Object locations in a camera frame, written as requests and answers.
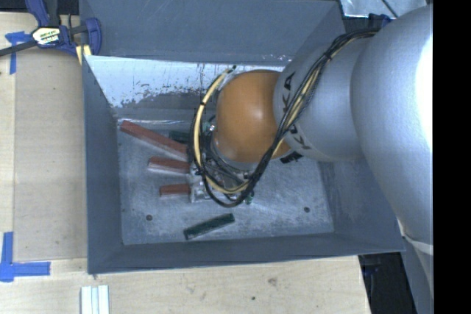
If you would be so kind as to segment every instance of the black cable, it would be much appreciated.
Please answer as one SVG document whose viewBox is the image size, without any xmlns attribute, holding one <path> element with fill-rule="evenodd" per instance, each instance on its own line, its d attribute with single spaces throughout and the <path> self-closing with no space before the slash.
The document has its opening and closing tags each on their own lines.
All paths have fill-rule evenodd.
<svg viewBox="0 0 471 314">
<path fill-rule="evenodd" d="M 257 167 L 255 168 L 254 172 L 251 174 L 249 180 L 247 181 L 247 187 L 241 191 L 240 195 L 236 199 L 229 198 L 228 195 L 226 197 L 231 200 L 230 203 L 223 202 L 222 200 L 218 199 L 210 185 L 208 184 L 208 181 L 206 180 L 206 177 L 208 175 L 208 171 L 205 167 L 205 164 L 202 161 L 202 164 L 199 165 L 197 161 L 195 160 L 195 164 L 197 168 L 199 169 L 201 176 L 202 176 L 202 181 L 203 184 L 205 185 L 206 191 L 208 192 L 208 195 L 214 200 L 217 204 L 226 207 L 226 208 L 232 208 L 238 206 L 240 203 L 242 203 L 252 192 L 255 186 L 257 185 L 258 181 L 262 177 L 264 171 L 266 170 L 266 167 L 268 166 L 269 162 L 272 159 L 272 156 L 275 152 L 275 149 L 277 148 L 278 143 L 284 138 L 286 133 L 290 130 L 293 124 L 297 122 L 297 120 L 300 118 L 302 113 L 305 111 L 305 109 L 308 107 L 314 92 L 317 88 L 317 85 L 319 83 L 319 78 L 320 75 L 322 74 L 325 66 L 329 61 L 332 59 L 331 57 L 342 47 L 344 47 L 347 43 L 349 43 L 353 39 L 358 39 L 358 38 L 367 38 L 367 37 L 372 37 L 379 29 L 362 29 L 356 32 L 351 32 L 351 33 L 346 33 L 344 35 L 338 36 L 330 45 L 330 47 L 327 49 L 327 51 L 314 62 L 314 64 L 310 67 L 308 70 L 307 74 L 305 75 L 304 79 L 302 80 L 301 84 L 297 88 L 295 94 L 293 95 L 292 100 L 290 101 L 286 111 L 283 114 L 283 117 L 280 121 L 277 134 L 275 135 L 275 138 L 273 140 L 272 145 L 268 148 L 268 150 L 265 152 L 265 154 L 262 156 L 260 162 L 258 163 Z M 319 69 L 319 73 L 317 74 L 318 77 L 313 83 L 313 86 L 309 88 L 309 91 L 306 95 L 302 94 L 303 88 L 307 85 L 308 80 L 311 79 L 312 75 L 315 73 L 315 71 Z M 289 122 L 288 124 L 288 117 L 291 117 L 291 111 L 293 110 L 293 106 L 297 103 L 298 99 L 304 96 L 305 98 L 303 99 L 301 108 L 299 109 L 297 115 Z M 199 138 L 200 138 L 200 155 L 202 155 L 202 129 L 200 125 L 200 131 L 199 131 Z"/>
</svg>

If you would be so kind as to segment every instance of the blue clamp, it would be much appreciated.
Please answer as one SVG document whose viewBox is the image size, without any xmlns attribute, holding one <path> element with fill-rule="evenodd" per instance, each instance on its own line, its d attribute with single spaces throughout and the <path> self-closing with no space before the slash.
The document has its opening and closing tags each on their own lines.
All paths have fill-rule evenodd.
<svg viewBox="0 0 471 314">
<path fill-rule="evenodd" d="M 11 47 L 0 50 L 0 57 L 7 54 L 14 54 L 18 51 L 37 46 L 40 49 L 56 49 L 70 54 L 74 57 L 77 56 L 77 44 L 74 42 L 73 35 L 77 33 L 88 33 L 87 44 L 90 46 L 92 54 L 97 55 L 102 47 L 102 32 L 100 23 L 97 18 L 87 18 L 85 25 L 76 26 L 72 28 L 70 25 L 64 26 L 60 24 L 60 17 L 57 14 L 57 0 L 24 0 L 28 12 L 31 13 L 36 21 L 38 27 L 31 32 L 29 40 L 24 35 L 23 43 L 17 45 L 19 40 L 9 41 L 12 43 Z M 10 33 L 13 36 L 20 36 L 18 33 Z M 16 57 L 12 57 L 10 63 L 10 73 L 16 72 Z"/>
<path fill-rule="evenodd" d="M 51 262 L 14 263 L 13 232 L 3 234 L 1 248 L 0 282 L 12 282 L 21 276 L 48 276 L 51 274 Z"/>
<path fill-rule="evenodd" d="M 32 40 L 32 37 L 29 33 L 25 32 L 14 32 L 7 33 L 5 38 L 12 46 L 16 46 L 18 43 L 29 42 Z M 16 72 L 16 53 L 13 52 L 10 59 L 10 75 L 13 75 Z"/>
</svg>

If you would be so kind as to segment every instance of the black object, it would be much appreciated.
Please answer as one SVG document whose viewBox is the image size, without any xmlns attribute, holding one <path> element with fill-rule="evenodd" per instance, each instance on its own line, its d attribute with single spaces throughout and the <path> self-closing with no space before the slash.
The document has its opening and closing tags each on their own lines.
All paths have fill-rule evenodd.
<svg viewBox="0 0 471 314">
<path fill-rule="evenodd" d="M 234 215 L 232 213 L 228 213 L 187 228 L 183 231 L 183 234 L 185 235 L 186 240 L 191 240 L 200 235 L 212 232 L 213 230 L 220 229 L 223 226 L 227 226 L 235 221 Z"/>
<path fill-rule="evenodd" d="M 293 153 L 290 153 L 288 156 L 280 158 L 281 163 L 287 164 L 290 163 L 291 161 L 298 161 L 302 157 L 302 154 L 297 153 L 294 151 Z"/>
</svg>

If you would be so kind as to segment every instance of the clamp handle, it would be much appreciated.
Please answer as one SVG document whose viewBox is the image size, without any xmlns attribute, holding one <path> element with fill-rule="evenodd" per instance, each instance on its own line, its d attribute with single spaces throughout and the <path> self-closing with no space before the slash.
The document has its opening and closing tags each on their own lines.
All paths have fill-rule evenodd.
<svg viewBox="0 0 471 314">
<path fill-rule="evenodd" d="M 24 0 L 28 12 L 38 22 L 38 26 L 60 25 L 57 14 L 57 0 Z"/>
</svg>

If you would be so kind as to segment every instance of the wooden board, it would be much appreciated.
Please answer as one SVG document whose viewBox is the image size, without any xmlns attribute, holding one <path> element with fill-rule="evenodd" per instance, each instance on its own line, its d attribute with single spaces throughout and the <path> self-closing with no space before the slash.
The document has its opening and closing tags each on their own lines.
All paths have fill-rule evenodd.
<svg viewBox="0 0 471 314">
<path fill-rule="evenodd" d="M 76 24 L 78 18 L 73 17 L 73 22 Z M 7 32 L 31 32 L 36 20 L 28 13 L 1 13 L 0 25 L 3 36 Z M 6 70 L 10 57 L 3 57 L 1 64 L 1 70 Z M 15 75 L 10 76 L 8 71 L 4 75 L 0 78 L 8 81 L 9 94 L 2 86 L 2 98 L 10 101 L 1 113 L 10 115 L 9 122 L 14 121 L 15 146 L 10 123 L 2 130 L 2 139 L 8 130 L 5 137 L 10 142 L 9 147 L 2 143 L 5 170 L 1 173 L 0 201 L 10 211 L 1 211 L 1 229 L 15 232 L 14 259 L 86 257 L 82 74 L 78 60 L 60 51 L 34 47 L 17 53 Z"/>
<path fill-rule="evenodd" d="M 370 313 L 358 258 L 89 276 L 85 260 L 0 285 L 1 314 L 79 313 L 82 286 L 108 285 L 112 314 Z"/>
</svg>

